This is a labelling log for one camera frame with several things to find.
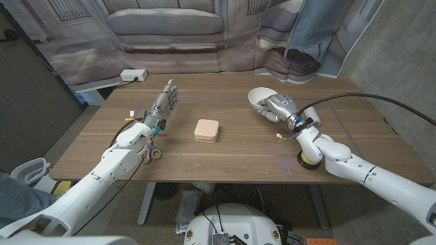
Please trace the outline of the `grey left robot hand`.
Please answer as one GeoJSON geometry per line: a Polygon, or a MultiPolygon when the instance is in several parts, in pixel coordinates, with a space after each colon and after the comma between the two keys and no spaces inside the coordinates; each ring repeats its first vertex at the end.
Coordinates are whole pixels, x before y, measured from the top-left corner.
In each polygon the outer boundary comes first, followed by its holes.
{"type": "Polygon", "coordinates": [[[163,91],[157,96],[151,110],[144,117],[143,124],[154,127],[162,120],[167,120],[178,103],[178,88],[170,79],[163,91]]]}

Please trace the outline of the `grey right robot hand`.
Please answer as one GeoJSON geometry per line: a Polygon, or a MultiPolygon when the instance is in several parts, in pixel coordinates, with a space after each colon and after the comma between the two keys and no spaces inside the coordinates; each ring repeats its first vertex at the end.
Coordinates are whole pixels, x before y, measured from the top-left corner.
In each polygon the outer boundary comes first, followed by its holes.
{"type": "Polygon", "coordinates": [[[297,115],[297,107],[292,98],[287,94],[274,94],[257,102],[258,105],[265,107],[265,117],[273,121],[283,120],[293,128],[301,122],[297,115]]]}

